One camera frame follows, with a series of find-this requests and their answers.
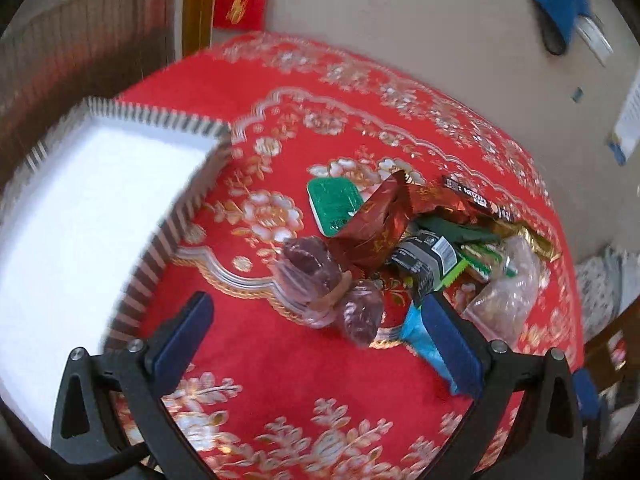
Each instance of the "red tablecloth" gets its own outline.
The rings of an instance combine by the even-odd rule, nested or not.
[[[574,270],[545,184],[528,153],[459,102],[363,57],[273,34],[196,54],[122,98],[234,128],[233,159],[140,328],[150,334],[195,290],[214,298],[214,325],[165,403],[220,478],[414,478],[470,403],[397,341],[409,304],[401,283],[385,283],[384,329],[367,350],[283,307],[267,264],[286,238],[318,234],[313,176],[346,176],[366,198],[395,168],[417,183],[451,174],[518,212],[565,254],[548,264],[518,349],[558,346],[582,363]],[[481,466],[496,459],[517,405]]]

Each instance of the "green packet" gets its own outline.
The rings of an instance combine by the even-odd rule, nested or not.
[[[356,185],[343,176],[317,177],[306,184],[311,211],[324,236],[334,236],[364,201]]]
[[[505,276],[512,278],[518,271],[508,256],[493,244],[464,244],[460,252],[468,260],[476,278],[486,283],[497,268],[502,268]]]

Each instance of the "candy wrapper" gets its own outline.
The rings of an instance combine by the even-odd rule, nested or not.
[[[305,324],[322,328],[335,322],[356,345],[373,342],[382,323],[382,295],[370,280],[352,282],[321,238],[287,240],[270,268],[286,306]]]
[[[365,348],[376,338],[385,303],[371,280],[354,280],[336,306],[335,324],[344,336]]]
[[[396,171],[331,238],[331,252],[345,268],[355,266],[369,274],[388,259],[412,218],[436,209],[455,222],[474,218],[452,190],[408,184],[406,173]]]
[[[424,327],[424,323],[422,322],[422,313],[413,303],[409,307],[409,312],[402,324],[400,340],[411,345],[411,348],[413,348],[420,357],[433,366],[440,377],[449,383],[449,391],[451,395],[457,394],[458,387],[456,386],[453,377],[451,377],[451,372],[449,372],[447,365],[444,364],[444,359],[440,355],[440,352],[438,352],[429,332],[427,332],[427,329]]]
[[[475,208],[484,212],[486,215],[498,220],[506,220],[507,222],[513,222],[515,220],[510,211],[507,211],[495,202],[491,202],[491,200],[487,200],[484,196],[476,193],[473,189],[463,186],[457,180],[444,176],[442,178],[442,182],[445,188],[453,190],[454,192],[466,197],[466,199],[469,200]]]

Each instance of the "screw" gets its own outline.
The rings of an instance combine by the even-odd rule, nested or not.
[[[69,354],[69,357],[71,357],[72,361],[79,361],[83,355],[84,355],[84,348],[79,346],[78,348],[74,348],[71,351],[71,354]]]
[[[132,354],[140,352],[145,347],[145,342],[142,339],[132,339],[127,343],[127,350]]]
[[[551,357],[556,361],[562,361],[564,359],[564,352],[559,348],[552,348],[550,350]]]
[[[507,345],[507,343],[505,343],[501,339],[494,339],[493,341],[491,341],[490,345],[491,345],[491,350],[493,350],[497,354],[505,354],[509,349],[509,346]]]

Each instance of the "label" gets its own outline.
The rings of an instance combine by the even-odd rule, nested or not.
[[[420,300],[440,286],[456,266],[458,256],[449,242],[430,231],[420,231],[403,240],[389,258],[414,279],[414,299]]]
[[[434,275],[431,267],[416,258],[412,251],[397,248],[389,259],[412,276],[416,298],[422,298],[433,291]]]
[[[444,236],[433,245],[431,250],[436,253],[442,261],[443,276],[456,266],[458,262],[456,251]]]
[[[636,73],[625,104],[620,112],[616,125],[613,127],[610,148],[616,155],[621,166],[631,156],[640,140],[640,70]]]
[[[513,222],[513,215],[505,208],[500,207],[495,202],[487,200],[484,196],[479,195],[472,189],[460,184],[457,180],[453,180],[447,176],[443,177],[444,186],[450,190],[455,191],[458,194],[465,195],[472,204],[475,204],[481,210],[498,220],[505,220],[507,222]]]

